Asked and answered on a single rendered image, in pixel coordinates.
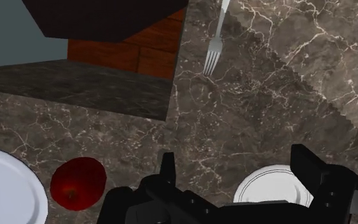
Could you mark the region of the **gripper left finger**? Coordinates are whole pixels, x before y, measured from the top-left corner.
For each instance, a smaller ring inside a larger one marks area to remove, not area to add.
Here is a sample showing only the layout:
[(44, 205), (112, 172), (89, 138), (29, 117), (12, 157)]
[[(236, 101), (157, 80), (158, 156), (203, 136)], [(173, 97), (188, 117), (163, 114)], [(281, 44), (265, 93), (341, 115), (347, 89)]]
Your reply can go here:
[(165, 152), (159, 173), (142, 178), (136, 190), (120, 186), (106, 193), (97, 224), (216, 224), (217, 210), (176, 187), (174, 154)]

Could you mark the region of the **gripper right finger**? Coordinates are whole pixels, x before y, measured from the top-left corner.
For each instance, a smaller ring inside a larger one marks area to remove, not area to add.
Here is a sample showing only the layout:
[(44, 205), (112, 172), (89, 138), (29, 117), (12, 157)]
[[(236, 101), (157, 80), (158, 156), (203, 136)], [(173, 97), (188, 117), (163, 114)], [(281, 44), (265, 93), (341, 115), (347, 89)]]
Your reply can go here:
[(349, 168), (327, 164), (303, 144), (291, 146), (290, 168), (311, 193), (309, 205), (318, 224), (350, 224), (358, 214), (358, 175)]

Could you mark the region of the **small white rimmed plate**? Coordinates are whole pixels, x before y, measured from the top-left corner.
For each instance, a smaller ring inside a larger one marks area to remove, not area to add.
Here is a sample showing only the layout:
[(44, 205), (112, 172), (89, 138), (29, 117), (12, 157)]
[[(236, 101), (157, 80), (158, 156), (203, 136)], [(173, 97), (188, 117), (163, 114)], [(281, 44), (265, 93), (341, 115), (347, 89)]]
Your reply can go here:
[(293, 174), (289, 165), (262, 167), (239, 184), (233, 198), (234, 203), (285, 200), (309, 207), (312, 194)]

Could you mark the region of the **red apple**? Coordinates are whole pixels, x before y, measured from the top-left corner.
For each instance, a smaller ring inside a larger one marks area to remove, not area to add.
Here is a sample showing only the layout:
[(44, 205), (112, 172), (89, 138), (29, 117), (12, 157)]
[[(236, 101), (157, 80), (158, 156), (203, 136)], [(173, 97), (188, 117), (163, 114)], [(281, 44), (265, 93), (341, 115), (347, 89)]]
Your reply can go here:
[(70, 211), (93, 206), (106, 187), (104, 166), (91, 157), (71, 159), (56, 169), (50, 182), (52, 199)]

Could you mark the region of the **brown wooden cabinet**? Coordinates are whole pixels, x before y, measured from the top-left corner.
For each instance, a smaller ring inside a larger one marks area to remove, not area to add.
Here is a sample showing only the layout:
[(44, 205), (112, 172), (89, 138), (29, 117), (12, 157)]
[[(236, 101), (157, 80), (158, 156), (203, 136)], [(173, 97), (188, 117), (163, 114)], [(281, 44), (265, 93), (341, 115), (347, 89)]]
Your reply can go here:
[(186, 8), (119, 43), (70, 39), (67, 58), (171, 80)]

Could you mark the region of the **silver fork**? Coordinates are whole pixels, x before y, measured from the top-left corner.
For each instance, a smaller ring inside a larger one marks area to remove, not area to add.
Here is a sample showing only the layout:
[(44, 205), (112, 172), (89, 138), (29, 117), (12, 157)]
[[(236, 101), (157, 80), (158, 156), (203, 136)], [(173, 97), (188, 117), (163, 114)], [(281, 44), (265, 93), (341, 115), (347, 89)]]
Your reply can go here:
[(230, 1), (231, 0), (221, 1), (221, 11), (217, 22), (216, 33), (209, 41), (208, 51), (205, 58), (205, 64), (203, 68), (204, 75), (211, 75), (213, 73), (222, 52), (223, 42), (221, 39), (221, 29)]

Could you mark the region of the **large white plate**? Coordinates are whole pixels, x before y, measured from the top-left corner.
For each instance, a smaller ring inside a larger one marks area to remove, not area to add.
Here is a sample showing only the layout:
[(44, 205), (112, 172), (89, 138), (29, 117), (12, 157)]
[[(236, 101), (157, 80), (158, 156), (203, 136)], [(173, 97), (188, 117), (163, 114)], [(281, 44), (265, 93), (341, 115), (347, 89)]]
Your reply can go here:
[(22, 161), (0, 150), (0, 224), (45, 224), (46, 191)]

